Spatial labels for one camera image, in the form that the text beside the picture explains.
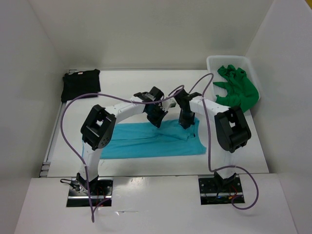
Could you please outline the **black t-shirt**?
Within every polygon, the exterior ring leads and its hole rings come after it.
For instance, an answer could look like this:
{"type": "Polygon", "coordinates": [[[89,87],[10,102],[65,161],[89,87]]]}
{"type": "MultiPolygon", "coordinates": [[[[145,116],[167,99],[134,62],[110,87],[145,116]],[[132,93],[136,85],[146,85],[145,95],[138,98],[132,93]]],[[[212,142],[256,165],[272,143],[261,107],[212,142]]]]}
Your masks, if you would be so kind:
{"type": "Polygon", "coordinates": [[[101,91],[99,74],[100,70],[98,69],[66,73],[62,78],[61,102],[66,103],[88,93],[99,93],[101,91]]]}

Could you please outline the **green t-shirt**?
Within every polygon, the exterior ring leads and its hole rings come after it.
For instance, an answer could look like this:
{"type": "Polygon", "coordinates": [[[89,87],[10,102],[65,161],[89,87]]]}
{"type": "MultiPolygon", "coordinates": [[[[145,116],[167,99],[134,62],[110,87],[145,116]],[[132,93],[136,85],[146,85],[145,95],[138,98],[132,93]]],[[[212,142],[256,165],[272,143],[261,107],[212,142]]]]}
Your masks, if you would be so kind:
{"type": "Polygon", "coordinates": [[[229,107],[239,106],[243,112],[256,105],[259,92],[245,70],[230,64],[227,67],[221,66],[217,72],[226,81],[215,81],[213,84],[226,90],[227,94],[224,97],[216,95],[216,103],[229,107]]]}

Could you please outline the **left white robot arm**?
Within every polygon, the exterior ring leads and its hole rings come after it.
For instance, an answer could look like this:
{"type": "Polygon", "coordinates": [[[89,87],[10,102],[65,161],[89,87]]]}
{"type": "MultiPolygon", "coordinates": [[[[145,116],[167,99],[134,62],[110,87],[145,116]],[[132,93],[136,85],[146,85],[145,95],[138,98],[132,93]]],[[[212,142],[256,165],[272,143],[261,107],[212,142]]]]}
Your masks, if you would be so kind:
{"type": "Polygon", "coordinates": [[[98,165],[102,149],[112,139],[115,126],[134,115],[147,114],[148,121],[159,128],[168,110],[176,106],[173,99],[162,100],[164,93],[153,87],[149,92],[134,94],[128,102],[92,107],[80,132],[84,146],[84,163],[77,173],[79,188],[86,195],[97,190],[98,165]]]}

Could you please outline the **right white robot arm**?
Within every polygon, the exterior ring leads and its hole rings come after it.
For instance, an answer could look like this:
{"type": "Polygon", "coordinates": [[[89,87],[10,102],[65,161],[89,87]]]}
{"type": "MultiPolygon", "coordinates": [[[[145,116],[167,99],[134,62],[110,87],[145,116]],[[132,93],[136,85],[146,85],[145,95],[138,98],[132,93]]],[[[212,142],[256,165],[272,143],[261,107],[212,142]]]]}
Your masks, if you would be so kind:
{"type": "Polygon", "coordinates": [[[252,134],[239,106],[227,107],[203,97],[200,93],[175,92],[175,101],[180,106],[179,124],[188,129],[195,123],[195,115],[204,115],[212,119],[215,125],[216,139],[224,151],[221,169],[211,168],[211,156],[208,156],[209,171],[214,173],[216,190],[226,191],[236,176],[234,155],[240,147],[246,146],[252,134]]]}

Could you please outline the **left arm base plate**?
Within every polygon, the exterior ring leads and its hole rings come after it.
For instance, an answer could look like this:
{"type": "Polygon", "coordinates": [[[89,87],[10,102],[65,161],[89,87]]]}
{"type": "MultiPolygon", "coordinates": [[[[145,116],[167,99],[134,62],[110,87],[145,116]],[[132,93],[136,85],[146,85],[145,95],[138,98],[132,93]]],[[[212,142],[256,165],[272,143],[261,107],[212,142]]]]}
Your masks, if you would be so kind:
{"type": "MultiPolygon", "coordinates": [[[[61,183],[69,185],[69,191],[67,196],[66,207],[88,207],[89,198],[87,192],[85,192],[76,181],[75,178],[61,179],[61,183]]],[[[112,177],[100,177],[96,185],[95,190],[91,192],[91,201],[93,207],[100,204],[100,207],[110,207],[112,204],[113,193],[113,178],[112,177]]]]}

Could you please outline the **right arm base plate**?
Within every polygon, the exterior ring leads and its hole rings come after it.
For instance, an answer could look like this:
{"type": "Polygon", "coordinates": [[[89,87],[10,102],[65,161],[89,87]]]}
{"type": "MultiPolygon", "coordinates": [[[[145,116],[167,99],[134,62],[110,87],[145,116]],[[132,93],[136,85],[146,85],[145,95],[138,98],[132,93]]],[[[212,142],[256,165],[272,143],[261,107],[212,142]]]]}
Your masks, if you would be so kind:
{"type": "Polygon", "coordinates": [[[223,187],[217,185],[215,177],[212,175],[200,176],[198,185],[201,205],[231,204],[233,198],[234,204],[245,203],[239,176],[223,187]]]}

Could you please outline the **light blue t-shirt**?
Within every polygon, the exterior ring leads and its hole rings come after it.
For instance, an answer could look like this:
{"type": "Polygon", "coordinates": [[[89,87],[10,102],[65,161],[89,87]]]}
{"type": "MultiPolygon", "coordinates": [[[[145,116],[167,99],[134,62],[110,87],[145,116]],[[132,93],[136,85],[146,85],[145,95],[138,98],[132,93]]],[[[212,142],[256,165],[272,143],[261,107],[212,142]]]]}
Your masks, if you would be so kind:
{"type": "Polygon", "coordinates": [[[187,129],[177,119],[163,121],[160,128],[149,122],[119,123],[108,145],[96,152],[100,159],[202,155],[206,147],[200,141],[198,127],[197,118],[187,129]]]}

